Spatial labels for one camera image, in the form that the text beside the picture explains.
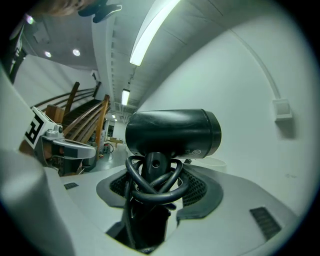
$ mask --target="black hair dryer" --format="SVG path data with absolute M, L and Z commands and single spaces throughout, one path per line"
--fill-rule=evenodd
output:
M 198 159 L 218 149 L 221 128 L 215 115 L 203 109 L 136 112 L 125 139 L 136 156 L 160 152 L 171 159 Z

